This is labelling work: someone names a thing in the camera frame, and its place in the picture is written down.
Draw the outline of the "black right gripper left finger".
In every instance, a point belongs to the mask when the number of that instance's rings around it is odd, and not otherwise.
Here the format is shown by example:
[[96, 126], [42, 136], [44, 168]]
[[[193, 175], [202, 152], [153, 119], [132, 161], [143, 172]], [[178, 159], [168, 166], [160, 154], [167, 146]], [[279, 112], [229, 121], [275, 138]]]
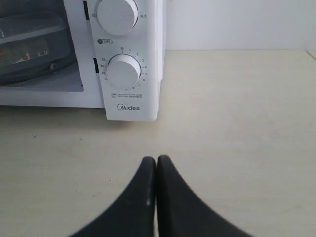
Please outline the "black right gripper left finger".
[[156, 162], [144, 157], [120, 196], [73, 237], [153, 237]]

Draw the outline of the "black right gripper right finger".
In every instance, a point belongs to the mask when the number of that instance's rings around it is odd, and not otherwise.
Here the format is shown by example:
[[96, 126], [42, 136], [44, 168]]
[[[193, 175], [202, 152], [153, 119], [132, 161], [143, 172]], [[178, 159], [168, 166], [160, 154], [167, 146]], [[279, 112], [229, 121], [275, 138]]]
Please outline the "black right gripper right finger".
[[156, 205], [160, 237], [249, 236], [206, 205], [167, 155], [157, 159]]

